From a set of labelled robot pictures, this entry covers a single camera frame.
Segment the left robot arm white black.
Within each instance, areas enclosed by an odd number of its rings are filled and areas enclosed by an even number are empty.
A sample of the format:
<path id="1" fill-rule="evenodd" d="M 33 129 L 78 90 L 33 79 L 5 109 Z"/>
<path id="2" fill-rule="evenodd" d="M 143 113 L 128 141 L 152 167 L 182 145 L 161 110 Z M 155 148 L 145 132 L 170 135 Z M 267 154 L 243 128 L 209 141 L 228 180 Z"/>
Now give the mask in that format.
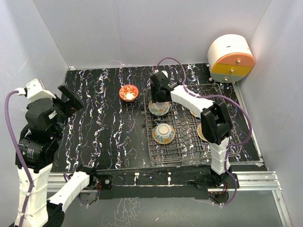
<path id="1" fill-rule="evenodd" d="M 5 120 L 16 150 L 19 176 L 16 227 L 60 227 L 72 201 L 84 188 L 92 189 L 98 183 L 95 168 L 82 165 L 55 195 L 47 197 L 48 179 L 63 129 L 68 119 L 84 107 L 76 92 L 65 85 L 58 88 L 67 101 L 42 85 L 29 84 L 14 91 L 29 100 L 25 115 L 27 124 L 19 139 L 15 137 L 9 118 L 10 95 L 5 98 Z"/>

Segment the blue yellow floral bowl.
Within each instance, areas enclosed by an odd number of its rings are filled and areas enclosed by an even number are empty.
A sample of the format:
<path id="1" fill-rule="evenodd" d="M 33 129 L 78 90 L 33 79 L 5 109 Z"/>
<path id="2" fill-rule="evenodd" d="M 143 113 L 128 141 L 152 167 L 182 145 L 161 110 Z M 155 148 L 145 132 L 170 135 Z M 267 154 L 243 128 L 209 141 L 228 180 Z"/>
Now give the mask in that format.
<path id="1" fill-rule="evenodd" d="M 167 123 L 158 124 L 152 131 L 152 138 L 159 144 L 169 144 L 175 138 L 175 130 Z"/>

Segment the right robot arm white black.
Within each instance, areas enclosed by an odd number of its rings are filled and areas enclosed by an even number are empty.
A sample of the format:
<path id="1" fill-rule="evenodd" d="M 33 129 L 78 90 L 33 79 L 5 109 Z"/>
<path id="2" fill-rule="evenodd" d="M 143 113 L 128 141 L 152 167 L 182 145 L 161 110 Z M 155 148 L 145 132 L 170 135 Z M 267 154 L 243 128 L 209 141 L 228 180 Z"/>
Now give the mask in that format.
<path id="1" fill-rule="evenodd" d="M 202 184 L 221 188 L 228 182 L 228 145 L 232 121 L 224 101 L 212 101 L 192 92 L 186 85 L 168 79 L 162 71 L 150 76 L 153 103 L 175 102 L 199 116 L 201 131 L 211 151 L 210 173 L 199 178 Z"/>

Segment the orange star leaf bowl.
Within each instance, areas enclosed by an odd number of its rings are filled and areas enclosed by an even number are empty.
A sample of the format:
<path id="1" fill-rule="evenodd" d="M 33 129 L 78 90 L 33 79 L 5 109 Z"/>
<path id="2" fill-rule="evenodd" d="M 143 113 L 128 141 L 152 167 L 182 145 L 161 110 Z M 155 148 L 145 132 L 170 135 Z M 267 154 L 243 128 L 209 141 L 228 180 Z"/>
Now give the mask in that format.
<path id="1" fill-rule="evenodd" d="M 169 102 L 153 103 L 152 101 L 148 104 L 149 111 L 156 116 L 163 116 L 170 110 Z"/>

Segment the orange green leaf bowl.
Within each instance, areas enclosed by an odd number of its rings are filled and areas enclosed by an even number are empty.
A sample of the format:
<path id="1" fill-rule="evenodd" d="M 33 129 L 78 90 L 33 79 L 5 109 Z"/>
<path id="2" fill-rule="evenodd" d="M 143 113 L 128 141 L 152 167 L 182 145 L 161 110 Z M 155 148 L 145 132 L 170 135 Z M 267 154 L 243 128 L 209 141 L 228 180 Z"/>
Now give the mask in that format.
<path id="1" fill-rule="evenodd" d="M 193 110 L 190 110 L 190 113 L 194 116 L 194 117 L 196 117 L 196 118 L 199 118 L 200 119 L 200 113 L 198 113 L 198 112 L 195 112 L 195 111 L 193 111 Z"/>

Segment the red orange floral bowl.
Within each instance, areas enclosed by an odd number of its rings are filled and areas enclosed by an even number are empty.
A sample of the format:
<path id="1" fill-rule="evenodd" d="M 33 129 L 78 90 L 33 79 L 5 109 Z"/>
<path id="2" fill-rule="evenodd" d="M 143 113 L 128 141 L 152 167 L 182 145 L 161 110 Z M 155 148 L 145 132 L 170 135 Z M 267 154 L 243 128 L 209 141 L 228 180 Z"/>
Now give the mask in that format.
<path id="1" fill-rule="evenodd" d="M 134 101 L 139 95 L 139 89 L 135 85 L 125 85 L 119 90 L 119 96 L 126 102 Z"/>

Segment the teal yellow sun bowl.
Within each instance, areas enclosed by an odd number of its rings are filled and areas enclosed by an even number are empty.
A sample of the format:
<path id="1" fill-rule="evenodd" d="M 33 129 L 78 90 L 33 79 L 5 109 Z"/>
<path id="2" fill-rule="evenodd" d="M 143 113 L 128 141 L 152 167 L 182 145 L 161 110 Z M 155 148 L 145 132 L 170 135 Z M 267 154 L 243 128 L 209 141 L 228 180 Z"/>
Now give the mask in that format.
<path id="1" fill-rule="evenodd" d="M 201 123 L 198 125 L 196 131 L 197 131 L 197 134 L 198 134 L 199 138 L 200 138 L 202 141 L 208 142 L 208 140 L 205 138 L 205 136 L 204 136 L 203 133 L 202 133 L 202 124 L 201 124 Z"/>

